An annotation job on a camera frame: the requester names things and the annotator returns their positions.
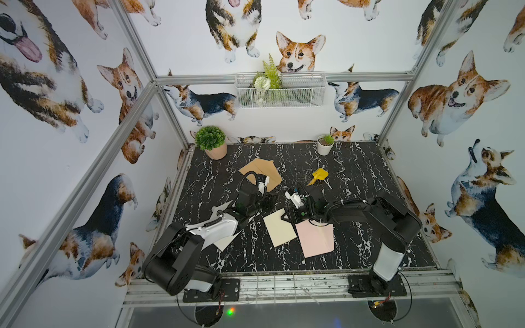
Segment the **pink envelope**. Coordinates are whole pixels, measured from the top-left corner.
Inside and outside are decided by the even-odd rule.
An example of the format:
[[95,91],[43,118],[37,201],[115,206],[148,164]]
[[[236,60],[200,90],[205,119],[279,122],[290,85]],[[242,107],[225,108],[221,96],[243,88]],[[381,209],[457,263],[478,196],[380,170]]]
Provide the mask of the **pink envelope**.
[[334,227],[332,224],[317,226],[309,221],[303,221],[295,227],[305,258],[334,251]]

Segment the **brown kraft envelope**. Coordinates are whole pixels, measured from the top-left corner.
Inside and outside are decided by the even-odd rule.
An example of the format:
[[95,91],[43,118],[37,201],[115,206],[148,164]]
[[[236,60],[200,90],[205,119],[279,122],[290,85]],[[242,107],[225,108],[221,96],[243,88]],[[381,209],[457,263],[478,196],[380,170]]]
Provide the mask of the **brown kraft envelope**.
[[249,162],[247,165],[242,167],[239,172],[241,174],[247,174],[248,172],[255,172],[258,175],[263,175],[269,178],[267,184],[267,190],[273,191],[281,182],[282,177],[277,171],[276,166],[274,165],[273,160],[265,160],[256,158],[253,161]]

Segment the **cream letter paper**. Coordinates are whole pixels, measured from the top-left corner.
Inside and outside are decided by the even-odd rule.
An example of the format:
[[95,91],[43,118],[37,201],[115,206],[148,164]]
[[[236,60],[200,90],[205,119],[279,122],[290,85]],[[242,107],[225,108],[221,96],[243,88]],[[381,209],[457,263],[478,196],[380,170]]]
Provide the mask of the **cream letter paper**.
[[293,226],[282,220],[284,214],[285,210],[280,209],[263,218],[274,247],[279,247],[297,238]]

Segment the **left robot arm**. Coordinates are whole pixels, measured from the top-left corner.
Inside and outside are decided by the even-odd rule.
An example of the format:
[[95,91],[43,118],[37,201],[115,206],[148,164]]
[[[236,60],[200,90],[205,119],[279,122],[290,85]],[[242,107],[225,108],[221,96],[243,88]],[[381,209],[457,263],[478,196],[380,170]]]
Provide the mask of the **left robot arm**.
[[144,278],[171,296],[184,292],[196,302],[228,295],[221,274],[200,264],[207,247],[239,234],[255,217],[268,214],[278,199],[275,192],[254,188],[239,191],[234,200],[212,208],[206,221],[182,225],[172,222],[142,265]]

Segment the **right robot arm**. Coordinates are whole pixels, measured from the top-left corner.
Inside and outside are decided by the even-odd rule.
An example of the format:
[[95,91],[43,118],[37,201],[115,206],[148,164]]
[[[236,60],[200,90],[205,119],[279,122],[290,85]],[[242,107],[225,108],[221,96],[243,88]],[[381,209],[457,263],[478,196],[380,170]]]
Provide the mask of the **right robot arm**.
[[400,297],[408,295],[399,267],[422,228],[421,220],[410,209],[385,192],[367,200],[350,198],[328,202],[316,187],[286,191],[292,207],[281,220],[298,226],[307,221],[318,227],[330,224],[365,223],[381,242],[377,259],[368,273],[349,276],[348,293],[353,297]]

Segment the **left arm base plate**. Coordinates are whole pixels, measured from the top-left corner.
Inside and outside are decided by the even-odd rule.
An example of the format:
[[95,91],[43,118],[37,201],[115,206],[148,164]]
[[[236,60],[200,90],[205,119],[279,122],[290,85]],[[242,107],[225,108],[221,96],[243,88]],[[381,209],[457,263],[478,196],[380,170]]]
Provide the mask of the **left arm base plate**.
[[210,303],[219,301],[238,301],[240,294],[240,279],[223,279],[212,285],[207,292],[195,289],[185,290],[184,303]]

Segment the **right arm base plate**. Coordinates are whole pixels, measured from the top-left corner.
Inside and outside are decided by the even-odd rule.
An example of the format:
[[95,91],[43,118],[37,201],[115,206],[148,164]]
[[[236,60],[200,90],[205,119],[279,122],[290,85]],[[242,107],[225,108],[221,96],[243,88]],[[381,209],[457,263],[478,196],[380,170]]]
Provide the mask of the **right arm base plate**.
[[348,293],[354,298],[387,298],[407,296],[401,275],[396,274],[389,282],[372,274],[347,276],[349,283]]

